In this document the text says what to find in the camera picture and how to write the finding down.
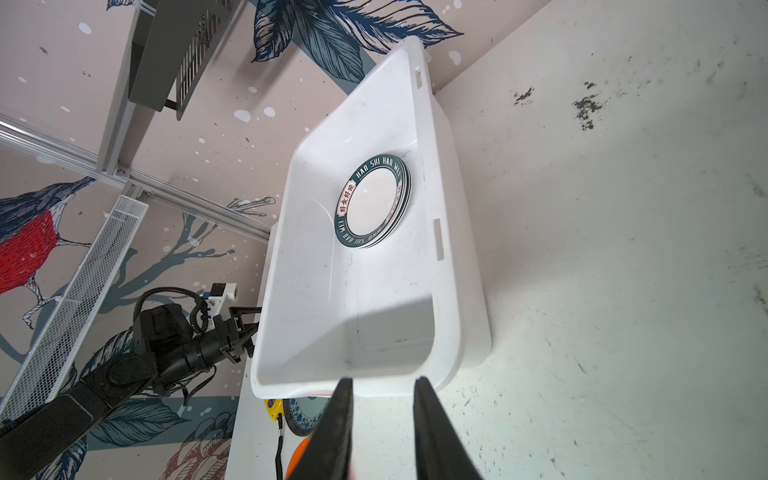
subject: painted bird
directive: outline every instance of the painted bird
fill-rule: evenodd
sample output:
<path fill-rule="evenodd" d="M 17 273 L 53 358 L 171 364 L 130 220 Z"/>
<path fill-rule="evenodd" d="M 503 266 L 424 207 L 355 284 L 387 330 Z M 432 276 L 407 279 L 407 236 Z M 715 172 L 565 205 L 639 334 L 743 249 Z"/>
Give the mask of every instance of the painted bird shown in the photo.
<path fill-rule="evenodd" d="M 94 182 L 86 177 L 69 184 L 48 185 L 36 192 L 0 199 L 0 294 L 17 286 L 26 286 L 38 303 L 22 320 L 32 328 L 32 316 L 51 300 L 44 298 L 35 282 L 35 274 L 54 247 L 89 243 L 70 242 L 58 235 L 61 212 L 74 194 Z"/>

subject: yellow tape measure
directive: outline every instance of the yellow tape measure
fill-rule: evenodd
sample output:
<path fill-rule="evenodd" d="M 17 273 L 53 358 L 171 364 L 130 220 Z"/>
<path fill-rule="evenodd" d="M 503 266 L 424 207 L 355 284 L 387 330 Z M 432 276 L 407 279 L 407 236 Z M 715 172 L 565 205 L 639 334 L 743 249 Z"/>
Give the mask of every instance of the yellow tape measure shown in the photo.
<path fill-rule="evenodd" d="M 282 415 L 283 418 L 285 418 L 285 411 L 283 410 L 283 399 L 271 399 L 271 400 L 264 400 L 264 405 L 266 406 L 266 410 L 269 412 L 270 417 L 272 417 L 272 420 L 277 422 L 277 416 Z"/>

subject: white plastic bin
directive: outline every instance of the white plastic bin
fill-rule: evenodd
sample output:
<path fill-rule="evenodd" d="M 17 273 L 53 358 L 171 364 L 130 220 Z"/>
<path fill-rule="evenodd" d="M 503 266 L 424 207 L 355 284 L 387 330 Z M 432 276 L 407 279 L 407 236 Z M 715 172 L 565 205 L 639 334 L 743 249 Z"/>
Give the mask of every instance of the white plastic bin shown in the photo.
<path fill-rule="evenodd" d="M 377 154 L 402 158 L 411 200 L 368 249 L 333 230 L 349 175 Z M 262 399 L 436 389 L 488 355 L 491 337 L 448 119 L 421 41 L 407 38 L 301 142 L 291 159 L 250 381 Z"/>

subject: black cable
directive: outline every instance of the black cable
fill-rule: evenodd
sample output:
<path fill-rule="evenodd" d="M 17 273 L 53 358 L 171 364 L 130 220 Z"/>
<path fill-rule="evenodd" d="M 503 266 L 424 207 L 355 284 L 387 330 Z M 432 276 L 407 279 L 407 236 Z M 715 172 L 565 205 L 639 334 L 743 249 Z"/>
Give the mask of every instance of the black cable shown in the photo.
<path fill-rule="evenodd" d="M 192 398 L 192 395 L 194 395 L 195 393 L 200 391 L 200 389 L 202 389 L 203 387 L 208 385 L 208 382 L 213 380 L 215 376 L 216 376 L 216 366 L 214 365 L 214 374 L 209 376 L 207 379 L 203 380 L 203 382 L 201 382 L 200 385 L 198 385 L 195 388 L 193 388 L 191 392 L 188 392 L 187 391 L 187 387 L 184 384 L 181 384 L 179 382 L 181 384 L 181 393 L 184 394 L 184 403 L 182 405 L 187 406 L 187 404 L 189 403 L 190 399 Z"/>
<path fill-rule="evenodd" d="M 283 480 L 283 459 L 281 455 L 283 453 L 283 414 L 277 414 L 277 428 L 279 429 L 280 436 L 277 437 L 277 455 L 275 455 L 275 469 L 277 472 L 277 480 Z"/>
<path fill-rule="evenodd" d="M 155 293 L 161 292 L 181 293 L 182 295 L 186 295 L 194 299 L 195 306 L 192 309 L 192 312 L 190 312 L 190 326 L 192 326 L 192 330 L 194 330 L 194 332 L 197 334 L 205 333 L 205 331 L 208 330 L 208 302 L 206 302 L 202 296 L 197 295 L 192 290 L 179 288 L 177 286 L 159 286 L 157 288 L 151 288 L 142 293 L 139 297 L 139 300 L 136 301 L 136 306 L 134 307 L 134 321 L 136 321 L 139 315 L 141 315 L 141 306 L 144 304 L 144 301 Z M 197 325 L 197 312 L 202 312 L 202 326 Z"/>

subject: dirty white floor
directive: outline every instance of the dirty white floor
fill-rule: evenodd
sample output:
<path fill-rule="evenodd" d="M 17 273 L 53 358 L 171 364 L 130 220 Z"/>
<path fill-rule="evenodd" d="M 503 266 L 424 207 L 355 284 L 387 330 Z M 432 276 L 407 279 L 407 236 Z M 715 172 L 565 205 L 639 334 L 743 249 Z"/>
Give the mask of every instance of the dirty white floor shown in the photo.
<path fill-rule="evenodd" d="M 437 94 L 493 336 L 439 396 L 483 477 L 766 477 L 766 25 L 552 0 Z M 273 475 L 240 401 L 227 480 Z M 357 478 L 415 478 L 412 399 L 354 422 Z"/>

